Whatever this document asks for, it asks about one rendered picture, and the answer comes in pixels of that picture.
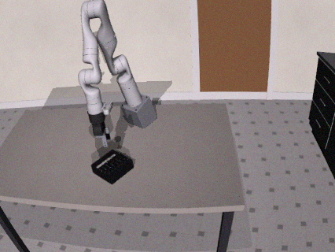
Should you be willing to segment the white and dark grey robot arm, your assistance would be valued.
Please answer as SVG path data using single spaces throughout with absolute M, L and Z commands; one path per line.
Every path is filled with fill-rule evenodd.
M 100 18 L 101 26 L 98 29 L 97 38 L 90 28 L 90 19 Z M 107 6 L 104 0 L 85 1 L 81 7 L 81 21 L 83 31 L 83 63 L 92 64 L 92 69 L 82 69 L 78 80 L 86 97 L 87 104 L 94 105 L 101 101 L 101 92 L 98 87 L 91 86 L 101 82 L 102 74 L 98 62 L 98 44 L 109 71 L 116 78 L 120 90 L 129 107 L 141 104 L 142 97 L 134 81 L 130 66 L 126 57 L 121 54 L 112 58 L 117 45 L 115 32 L 113 31 Z M 112 63 L 113 62 L 113 63 Z

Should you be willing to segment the black lighting desk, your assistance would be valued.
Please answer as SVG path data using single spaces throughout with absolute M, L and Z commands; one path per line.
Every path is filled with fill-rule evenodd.
M 93 173 L 103 180 L 114 184 L 118 179 L 134 168 L 132 159 L 120 152 L 110 150 L 91 165 Z

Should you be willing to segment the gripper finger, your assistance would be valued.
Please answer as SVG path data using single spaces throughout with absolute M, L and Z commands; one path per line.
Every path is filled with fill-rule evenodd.
M 102 138 L 103 147 L 108 147 L 108 142 L 107 142 L 107 139 L 106 139 L 106 135 L 96 136 L 96 138 Z
M 110 139 L 109 127 L 105 127 L 105 135 L 106 135 L 106 139 Z

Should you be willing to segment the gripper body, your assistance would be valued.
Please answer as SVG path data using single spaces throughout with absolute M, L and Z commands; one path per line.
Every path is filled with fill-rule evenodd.
M 108 115 L 112 109 L 112 102 L 102 103 L 102 100 L 94 105 L 87 104 L 87 113 L 90 123 L 93 126 L 94 136 L 102 136 L 105 131 L 105 115 Z

